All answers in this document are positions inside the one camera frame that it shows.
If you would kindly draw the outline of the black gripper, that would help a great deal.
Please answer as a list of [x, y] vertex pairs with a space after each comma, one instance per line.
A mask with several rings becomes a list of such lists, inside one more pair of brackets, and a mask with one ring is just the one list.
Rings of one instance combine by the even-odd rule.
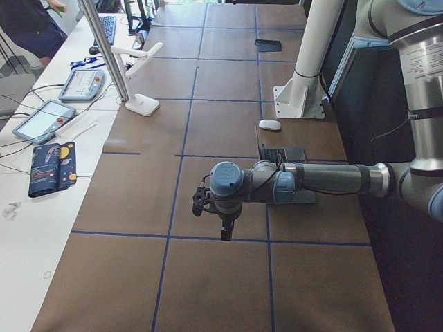
[[222, 219], [221, 240], [230, 241], [230, 225], [240, 216], [240, 207], [218, 207], [218, 215]]

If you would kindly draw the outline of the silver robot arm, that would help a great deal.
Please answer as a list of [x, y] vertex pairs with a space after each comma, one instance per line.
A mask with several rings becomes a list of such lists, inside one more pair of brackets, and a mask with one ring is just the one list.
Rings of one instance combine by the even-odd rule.
[[325, 194], [396, 194], [442, 220], [442, 2], [360, 1], [356, 48], [399, 51], [415, 158], [409, 163], [321, 165], [261, 160], [250, 169], [216, 164], [193, 197], [195, 216], [216, 214], [230, 241], [245, 202], [301, 203], [306, 191]]

